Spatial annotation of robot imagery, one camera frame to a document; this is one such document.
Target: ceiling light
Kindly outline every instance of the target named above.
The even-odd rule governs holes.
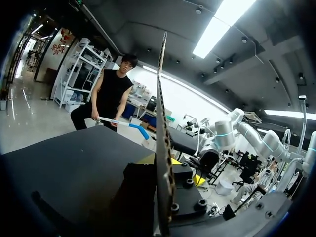
[[[229,26],[235,22],[255,3],[256,0],[223,0],[215,13],[215,17],[221,19]]]
[[[302,112],[280,111],[280,110],[265,110],[265,112],[268,115],[293,117],[293,118],[298,118],[298,119],[302,119],[304,117]],[[316,114],[306,113],[306,118],[316,121]]]
[[[38,31],[42,27],[43,27],[43,24],[39,25],[35,30],[32,31],[31,34],[34,34],[36,31]]]
[[[143,68],[146,69],[146,70],[148,70],[148,71],[150,71],[150,72],[152,72],[152,73],[157,73],[157,71],[156,71],[155,69],[152,69],[152,68],[147,67],[147,66],[145,66],[145,65],[143,65]],[[170,76],[168,76],[168,75],[166,75],[166,74],[164,74],[164,73],[162,73],[161,76],[164,77],[164,78],[167,78],[167,79],[169,79],[169,80],[171,80],[171,81],[173,81],[174,83],[177,83],[178,85],[180,85],[180,86],[182,86],[182,87],[184,87],[184,88],[186,88],[186,89],[188,89],[188,90],[190,90],[190,91],[192,91],[193,93],[195,93],[195,94],[197,94],[198,96],[202,97],[203,99],[207,100],[208,102],[210,102],[211,104],[213,104],[213,105],[216,106],[217,108],[223,110],[224,112],[230,113],[230,111],[229,111],[228,109],[226,109],[224,106],[222,106],[220,103],[216,102],[215,100],[212,100],[211,98],[207,97],[206,95],[203,95],[203,94],[200,93],[199,91],[197,91],[197,90],[193,89],[192,87],[190,87],[190,86],[188,86],[188,85],[182,83],[181,81],[176,80],[175,78],[170,77]]]
[[[229,28],[255,3],[256,0],[224,0],[211,18],[193,54],[205,58]]]
[[[241,38],[241,42],[247,43],[247,42],[248,42],[247,37],[242,37],[242,38]]]
[[[263,132],[263,133],[267,133],[268,131],[267,130],[263,130],[263,129],[260,129],[260,128],[258,128],[257,129],[259,132]]]
[[[213,17],[199,39],[193,54],[200,58],[205,58],[229,28],[228,25]]]
[[[303,79],[304,79],[304,75],[303,75],[303,73],[299,73],[299,74],[298,74],[298,76],[299,76],[299,78],[300,78],[301,80],[303,80]]]

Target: black table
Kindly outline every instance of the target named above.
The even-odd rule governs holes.
[[[38,191],[69,221],[81,223],[90,210],[108,206],[123,181],[128,163],[153,153],[104,126],[96,126],[33,144],[1,158],[19,203],[51,234],[55,228],[35,206],[31,192]]]
[[[180,151],[179,159],[181,153],[193,156],[198,147],[198,140],[172,127],[169,127],[168,130],[170,134],[171,148]]]

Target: white bucket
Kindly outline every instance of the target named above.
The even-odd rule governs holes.
[[[0,110],[6,110],[6,100],[0,100]]]

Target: ceiling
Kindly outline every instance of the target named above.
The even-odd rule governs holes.
[[[86,0],[84,3],[118,53],[136,53],[140,61],[156,66],[163,31],[167,31],[163,65],[166,72],[199,87],[230,109],[255,111],[263,121],[262,128],[284,132],[289,127],[300,135],[300,119],[267,116],[263,112],[264,109],[299,111],[297,98],[307,95],[308,113],[316,113],[313,71],[298,27],[285,7],[286,1],[258,0],[212,52],[204,59],[192,59],[193,49],[221,1]],[[199,5],[202,13],[196,14]],[[247,43],[241,41],[244,36]],[[216,63],[217,58],[225,61],[224,69]],[[299,73],[304,74],[303,80],[299,79]],[[314,130],[316,122],[309,120],[307,137]]]

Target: black bolt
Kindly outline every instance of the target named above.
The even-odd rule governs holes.
[[[274,215],[272,214],[272,212],[270,212],[270,211],[267,211],[266,212],[266,218],[267,219],[271,219],[271,218],[273,218],[274,217]]]
[[[257,210],[261,210],[263,208],[263,204],[262,203],[258,203],[257,205],[256,205],[256,209]]]

